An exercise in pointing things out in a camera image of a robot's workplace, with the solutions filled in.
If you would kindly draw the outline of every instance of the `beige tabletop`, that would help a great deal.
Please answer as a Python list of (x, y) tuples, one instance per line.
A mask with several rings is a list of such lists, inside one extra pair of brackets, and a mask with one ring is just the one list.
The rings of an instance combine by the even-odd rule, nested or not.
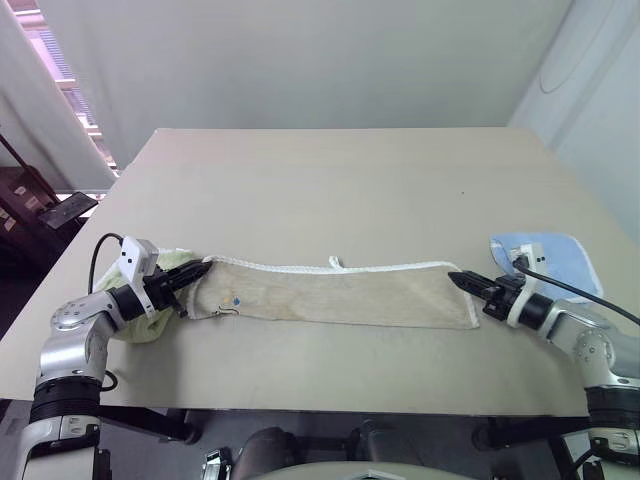
[[(491, 234), (566, 232), (589, 253), (607, 297), (638, 310), (637, 247), (529, 132), (159, 130), (0, 343), (0, 397), (32, 398), (49, 317), (85, 294), (91, 252), (108, 231), (265, 264), (325, 266), (330, 255), (349, 267), (446, 260), (490, 277), (500, 273)], [(116, 253), (116, 246), (104, 248), (97, 272)], [(577, 371), (561, 352), (482, 314), (480, 323), (456, 331), (175, 320), (154, 343), (109, 344), (108, 368), (120, 385), (102, 399), (585, 414)]]

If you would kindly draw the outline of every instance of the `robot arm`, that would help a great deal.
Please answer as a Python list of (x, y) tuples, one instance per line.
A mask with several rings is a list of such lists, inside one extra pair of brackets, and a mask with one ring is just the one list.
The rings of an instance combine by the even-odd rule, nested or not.
[[(546, 274), (539, 244), (523, 245), (514, 256), (526, 259), (530, 271)], [(525, 325), (569, 355), (587, 395), (593, 454), (638, 465), (640, 340), (622, 334), (592, 310), (535, 293), (534, 277), (505, 275), (492, 281), (469, 271), (449, 276), (461, 289), (486, 300), (483, 311), (489, 316), (512, 327)]]
[[(62, 460), (77, 452), (92, 465), (86, 471), (88, 479), (93, 478), (93, 467), (104, 464), (108, 454), (96, 447), (100, 392), (112, 388), (102, 386), (104, 377), (115, 379), (106, 372), (109, 339), (142, 314), (152, 316), (173, 307), (184, 316), (174, 292), (211, 267), (211, 262), (192, 260), (163, 271), (156, 265), (157, 254), (150, 242), (125, 237), (119, 266), (128, 284), (73, 300), (54, 313), (51, 336), (40, 356), (29, 425), (20, 439), (17, 480), (36, 475), (33, 472), (50, 455)], [(48, 478), (54, 478), (51, 471)]]

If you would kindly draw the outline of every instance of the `black cable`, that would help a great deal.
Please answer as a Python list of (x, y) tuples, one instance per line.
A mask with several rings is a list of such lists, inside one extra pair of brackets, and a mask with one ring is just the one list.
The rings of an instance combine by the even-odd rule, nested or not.
[(537, 278), (538, 280), (542, 280), (543, 282), (547, 282), (550, 283), (551, 285), (555, 285), (556, 287), (560, 287), (564, 290), (569, 290), (570, 292), (575, 293), (576, 295), (580, 295), (581, 297), (587, 298), (589, 300), (591, 300), (592, 302), (598, 303), (600, 305), (602, 305), (603, 307), (607, 307), (610, 310), (613, 310), (614, 312), (622, 315), (623, 317), (628, 318), (629, 320), (631, 320), (633, 323), (635, 323), (636, 325), (640, 325), (640, 318), (636, 317), (634, 314), (632, 314), (631, 312), (626, 311), (625, 309), (611, 303), (611, 302), (607, 302), (606, 300), (603, 300), (600, 297), (596, 297), (595, 295), (591, 295), (589, 292), (585, 292), (584, 290), (580, 290), (579, 288), (573, 287), (567, 283), (563, 283), (560, 280), (556, 280), (555, 278), (551, 278), (551, 277), (547, 277), (545, 275), (541, 275), (539, 273), (536, 272), (532, 272), (531, 270), (529, 270), (527, 268), (528, 265), (523, 265), (523, 262), (526, 261), (526, 257), (520, 256), (518, 258), (516, 258), (513, 261), (513, 267), (524, 273), (525, 275), (529, 275), (530, 277), (533, 278)]
[(587, 461), (587, 459), (591, 455), (593, 455), (593, 448), (590, 448), (589, 450), (584, 452), (582, 455), (580, 455), (580, 457), (575, 462), (573, 462), (573, 465), (571, 465), (571, 468), (566, 472), (564, 472), (564, 475), (562, 475), (562, 480), (569, 480), (571, 478), (576, 478), (575, 473), (582, 466), (582, 464)]
[(100, 237), (100, 240), (98, 240), (98, 243), (96, 243), (96, 246), (93, 249), (93, 255), (91, 256), (91, 266), (89, 267), (89, 288), (87, 289), (89, 294), (93, 293), (93, 274), (96, 269), (96, 260), (98, 258), (98, 252), (100, 251), (100, 247), (102, 246), (102, 243), (109, 237), (115, 238), (116, 240), (118, 240), (118, 243), (122, 245), (122, 237), (117, 233), (105, 233), (102, 237)]
[(104, 375), (111, 379), (111, 385), (109, 385), (108, 387), (105, 387), (105, 386), (100, 387), (100, 391), (101, 392), (110, 392), (111, 390), (115, 390), (115, 388), (118, 386), (118, 377), (116, 377), (109, 370), (105, 370), (104, 371)]

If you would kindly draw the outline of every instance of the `light blue cloth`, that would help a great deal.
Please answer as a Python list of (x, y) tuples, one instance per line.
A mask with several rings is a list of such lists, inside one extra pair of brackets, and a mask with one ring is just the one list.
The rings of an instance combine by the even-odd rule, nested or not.
[[(496, 263), (508, 274), (515, 269), (509, 259), (509, 251), (526, 243), (540, 243), (547, 260), (549, 277), (568, 283), (598, 297), (602, 297), (602, 285), (596, 275), (589, 256), (580, 242), (563, 233), (504, 233), (491, 237), (491, 253)], [(540, 282), (538, 293), (553, 300), (567, 299), (575, 303), (589, 300), (576, 296), (562, 288)]]

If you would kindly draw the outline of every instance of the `beige towel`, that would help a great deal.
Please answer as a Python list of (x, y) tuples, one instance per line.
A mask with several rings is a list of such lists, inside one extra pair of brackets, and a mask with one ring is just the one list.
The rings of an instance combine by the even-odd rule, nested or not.
[(478, 327), (469, 294), (445, 262), (389, 267), (276, 267), (209, 257), (209, 273), (189, 291), (191, 318), (239, 314), (265, 320), (395, 327)]

